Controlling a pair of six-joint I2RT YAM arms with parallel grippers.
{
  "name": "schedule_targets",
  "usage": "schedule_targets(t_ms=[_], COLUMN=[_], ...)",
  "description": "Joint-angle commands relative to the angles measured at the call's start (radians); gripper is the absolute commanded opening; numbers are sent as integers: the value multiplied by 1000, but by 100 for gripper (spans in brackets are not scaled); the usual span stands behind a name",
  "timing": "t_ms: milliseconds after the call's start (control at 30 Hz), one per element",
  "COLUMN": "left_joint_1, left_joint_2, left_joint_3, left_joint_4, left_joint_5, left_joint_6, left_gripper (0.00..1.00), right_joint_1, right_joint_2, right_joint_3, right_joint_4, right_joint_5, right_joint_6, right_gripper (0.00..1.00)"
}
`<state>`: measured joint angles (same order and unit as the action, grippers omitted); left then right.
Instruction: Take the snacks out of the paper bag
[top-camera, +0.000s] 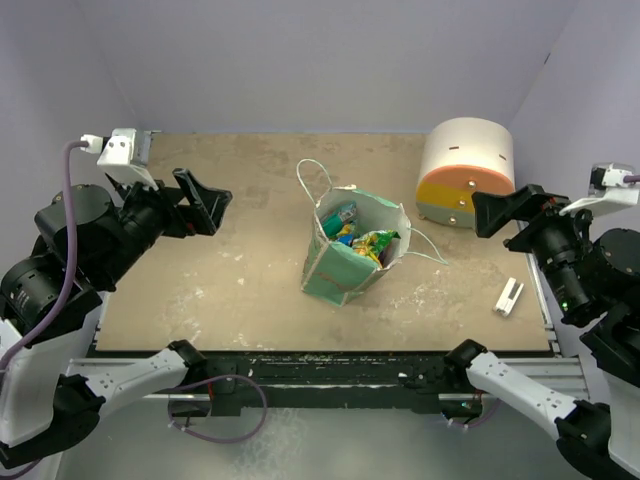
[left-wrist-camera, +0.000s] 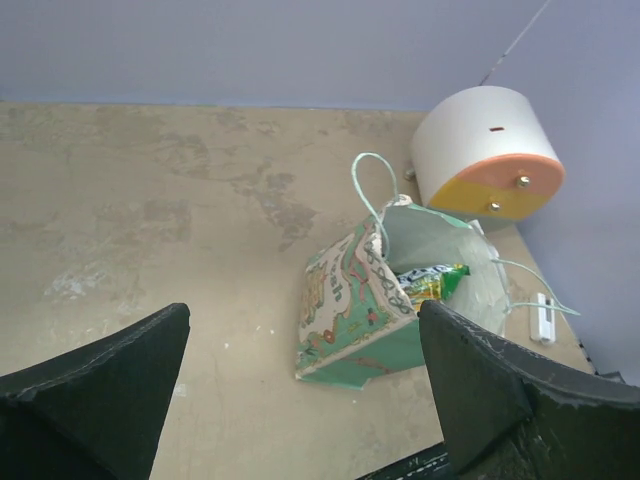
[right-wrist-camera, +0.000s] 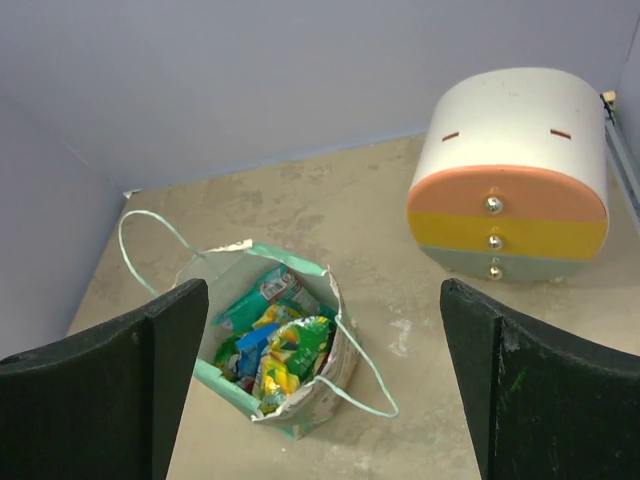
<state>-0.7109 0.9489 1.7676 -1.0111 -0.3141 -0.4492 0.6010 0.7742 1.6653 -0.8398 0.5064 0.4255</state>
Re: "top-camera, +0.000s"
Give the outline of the green yellow candy packet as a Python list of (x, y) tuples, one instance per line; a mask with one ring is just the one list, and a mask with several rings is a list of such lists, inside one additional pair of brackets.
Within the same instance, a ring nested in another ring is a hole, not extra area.
[(400, 235), (395, 230), (370, 231), (355, 239), (351, 248), (356, 254), (373, 260), (382, 269), (380, 255), (394, 239), (399, 238)]

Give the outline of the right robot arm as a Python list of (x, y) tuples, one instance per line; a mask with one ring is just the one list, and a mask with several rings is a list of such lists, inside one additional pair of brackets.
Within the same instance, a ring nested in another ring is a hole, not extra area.
[(456, 391), (473, 386), (525, 415), (590, 479), (638, 478), (639, 233), (614, 228), (589, 235), (595, 218), (638, 206), (638, 187), (604, 187), (572, 201), (527, 185), (507, 195), (476, 192), (472, 201), (480, 238), (522, 223), (504, 245), (536, 260), (561, 322), (580, 332), (579, 359), (591, 360), (609, 397), (601, 403), (563, 394), (473, 340), (446, 355), (446, 383)]

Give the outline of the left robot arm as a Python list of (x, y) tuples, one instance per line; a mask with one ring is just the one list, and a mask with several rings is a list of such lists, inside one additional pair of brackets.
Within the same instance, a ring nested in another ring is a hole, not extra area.
[(174, 186), (76, 185), (35, 216), (31, 255), (1, 281), (1, 463), (12, 469), (67, 450), (148, 394), (194, 392), (204, 357), (186, 340), (113, 373), (69, 374), (87, 316), (160, 237), (212, 236), (232, 201), (183, 168)]

